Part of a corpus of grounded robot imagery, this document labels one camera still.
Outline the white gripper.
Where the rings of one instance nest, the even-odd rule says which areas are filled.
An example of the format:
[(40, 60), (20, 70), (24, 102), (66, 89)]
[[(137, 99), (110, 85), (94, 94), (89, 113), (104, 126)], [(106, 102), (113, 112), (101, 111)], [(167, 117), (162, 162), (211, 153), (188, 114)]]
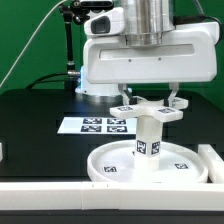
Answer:
[(217, 74), (215, 22), (178, 25), (162, 34), (159, 45), (130, 47), (123, 36), (89, 39), (83, 73), (92, 84), (119, 84), (123, 104), (132, 98), (126, 84), (170, 83), (169, 106), (183, 82), (208, 82)]

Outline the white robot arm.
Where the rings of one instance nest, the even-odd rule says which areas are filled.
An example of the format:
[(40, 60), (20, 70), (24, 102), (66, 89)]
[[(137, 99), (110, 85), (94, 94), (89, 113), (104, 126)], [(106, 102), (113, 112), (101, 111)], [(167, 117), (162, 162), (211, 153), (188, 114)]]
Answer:
[(167, 104), (183, 109), (177, 96), (184, 82), (208, 82), (217, 74), (217, 21), (205, 15), (176, 19), (172, 0), (121, 0), (118, 7), (85, 22), (81, 86), (93, 102), (129, 103), (129, 84), (167, 83)]

